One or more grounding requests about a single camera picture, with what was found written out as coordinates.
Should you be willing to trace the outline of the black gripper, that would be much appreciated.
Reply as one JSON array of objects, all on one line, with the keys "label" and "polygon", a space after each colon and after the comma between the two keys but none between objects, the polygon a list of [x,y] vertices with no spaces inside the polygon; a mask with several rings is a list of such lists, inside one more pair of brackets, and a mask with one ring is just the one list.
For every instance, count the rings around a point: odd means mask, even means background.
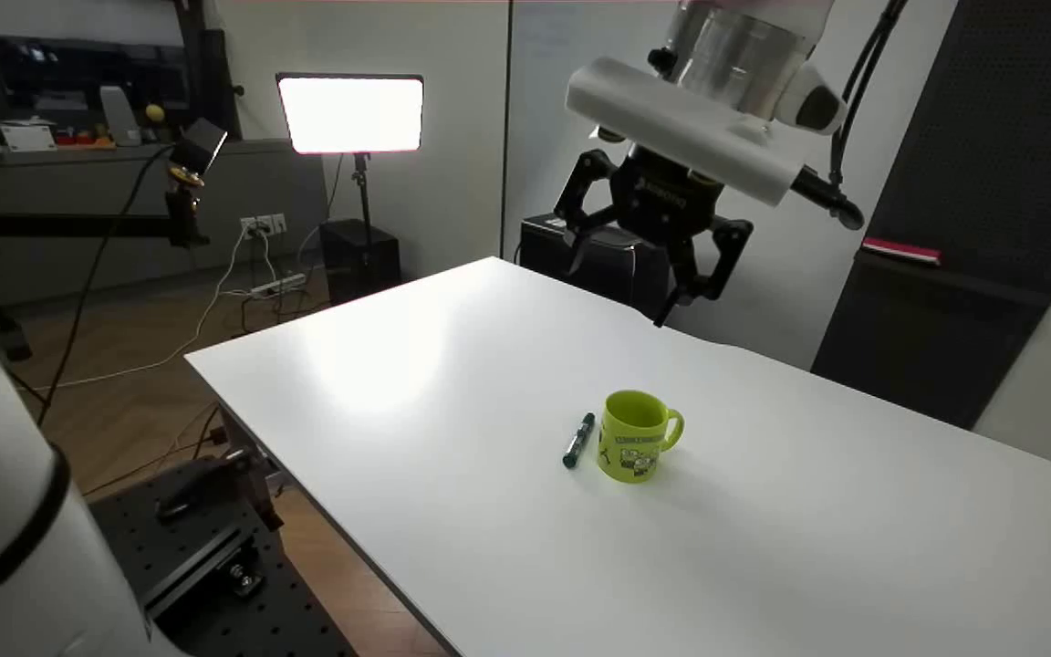
[{"label": "black gripper", "polygon": [[682,303],[716,301],[750,236],[748,219],[716,217],[718,194],[718,184],[654,151],[634,151],[619,163],[605,151],[581,155],[553,200],[553,217],[572,230],[561,279],[572,279],[586,264],[586,241],[615,224],[668,255],[670,287],[654,311],[655,326]]}]

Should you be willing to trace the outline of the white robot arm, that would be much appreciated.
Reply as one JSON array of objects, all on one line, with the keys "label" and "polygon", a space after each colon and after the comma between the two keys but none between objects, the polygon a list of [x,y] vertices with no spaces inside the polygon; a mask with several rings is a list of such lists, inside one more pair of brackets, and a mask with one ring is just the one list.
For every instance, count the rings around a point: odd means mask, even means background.
[{"label": "white robot arm", "polygon": [[[810,65],[833,0],[679,0],[642,68],[611,58],[568,76],[566,106],[709,184],[761,206],[801,194],[857,224],[829,180],[767,146],[772,120],[845,120]],[[70,461],[0,362],[0,657],[184,657],[131,593]]]}]

